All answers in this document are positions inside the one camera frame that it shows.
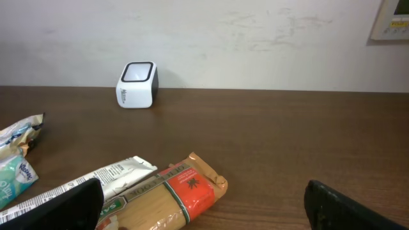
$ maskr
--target red label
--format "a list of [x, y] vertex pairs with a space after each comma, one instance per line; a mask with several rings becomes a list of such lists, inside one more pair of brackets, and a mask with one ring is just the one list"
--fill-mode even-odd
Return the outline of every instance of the red label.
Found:
[[[176, 164], [159, 175], [163, 176], [181, 166], [182, 164]], [[173, 176], [164, 185], [181, 206], [188, 223], [210, 208], [215, 201], [213, 187], [191, 167]]]

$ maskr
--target black bezel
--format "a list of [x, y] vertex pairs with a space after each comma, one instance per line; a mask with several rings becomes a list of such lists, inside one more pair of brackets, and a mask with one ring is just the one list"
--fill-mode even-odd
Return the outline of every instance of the black bezel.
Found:
[[[148, 77], [147, 77], [145, 80], [123, 80], [123, 78], [124, 78], [124, 76], [125, 76], [125, 74], [126, 74], [126, 72], [127, 72], [127, 70], [128, 70], [128, 67], [129, 67], [130, 65], [132, 65], [132, 64], [150, 64], [151, 67], [149, 68]], [[149, 80], [149, 78], [151, 77], [152, 68], [153, 68], [153, 63], [150, 62], [150, 61], [143, 61], [143, 62], [137, 62], [137, 61], [136, 61], [136, 62], [128, 63], [128, 64], [126, 65], [126, 67], [125, 67], [125, 70], [124, 70], [123, 73], [122, 73], [121, 82], [146, 82], [146, 81]]]

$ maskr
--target food package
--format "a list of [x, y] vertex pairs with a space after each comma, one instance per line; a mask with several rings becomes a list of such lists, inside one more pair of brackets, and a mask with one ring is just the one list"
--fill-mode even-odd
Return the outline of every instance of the food package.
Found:
[[115, 195], [134, 186], [138, 181], [156, 169], [156, 166], [151, 165], [149, 162], [137, 156], [116, 162], [2, 211], [0, 213], [0, 224], [12, 220], [39, 205], [50, 201], [56, 196], [61, 195], [91, 178], [97, 178], [100, 180], [104, 192], [104, 201], [109, 201]]
[[195, 153], [124, 191], [102, 208], [97, 230], [177, 230], [220, 199], [228, 188]]
[[40, 114], [0, 131], [0, 209], [38, 179], [24, 157], [42, 126], [43, 114]]
[[43, 114], [22, 119], [0, 131], [0, 160], [11, 155], [26, 156], [43, 126]]

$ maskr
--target green stripe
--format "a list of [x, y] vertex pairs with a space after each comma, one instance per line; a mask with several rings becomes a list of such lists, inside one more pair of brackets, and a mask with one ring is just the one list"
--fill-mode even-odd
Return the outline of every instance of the green stripe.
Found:
[[186, 224], [188, 224], [190, 222], [190, 216], [189, 216], [189, 212], [186, 209], [186, 206], [183, 204], [178, 194], [176, 194], [172, 186], [170, 186], [170, 184], [168, 184], [167, 181], [164, 182], [164, 185], [168, 189], [168, 191], [171, 193], [171, 195], [173, 196], [173, 199], [179, 204], [179, 207], [182, 210], [183, 215], [185, 216]]

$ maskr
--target wall-mounted device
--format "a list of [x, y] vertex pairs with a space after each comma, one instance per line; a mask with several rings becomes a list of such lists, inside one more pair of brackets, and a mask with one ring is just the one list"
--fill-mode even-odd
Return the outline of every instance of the wall-mounted device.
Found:
[[371, 38], [374, 40], [409, 39], [409, 0], [384, 0]]
[[148, 108], [156, 97], [158, 87], [155, 63], [131, 62], [123, 69], [116, 85], [116, 99], [123, 108]]

